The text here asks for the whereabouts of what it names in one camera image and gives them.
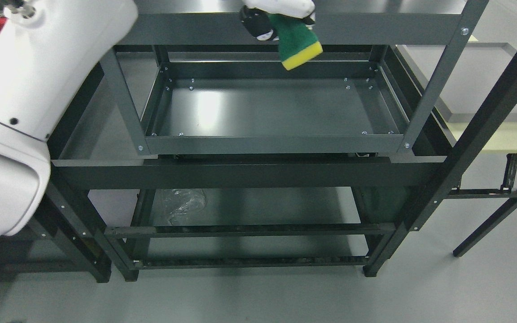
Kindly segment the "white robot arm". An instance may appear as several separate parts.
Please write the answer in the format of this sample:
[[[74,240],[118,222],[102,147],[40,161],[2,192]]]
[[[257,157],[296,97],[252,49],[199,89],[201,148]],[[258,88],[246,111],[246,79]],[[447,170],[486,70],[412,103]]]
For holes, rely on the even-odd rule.
[[[29,222],[51,176],[47,140],[99,59],[131,30],[133,0],[4,0],[0,236]]]

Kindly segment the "white robotic hand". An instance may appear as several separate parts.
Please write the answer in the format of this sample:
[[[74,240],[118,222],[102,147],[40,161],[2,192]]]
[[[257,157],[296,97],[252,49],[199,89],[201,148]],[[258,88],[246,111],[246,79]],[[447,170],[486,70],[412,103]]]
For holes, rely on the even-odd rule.
[[[315,3],[312,0],[243,0],[238,20],[258,41],[277,41],[278,34],[270,16],[302,21],[309,29],[315,25]]]

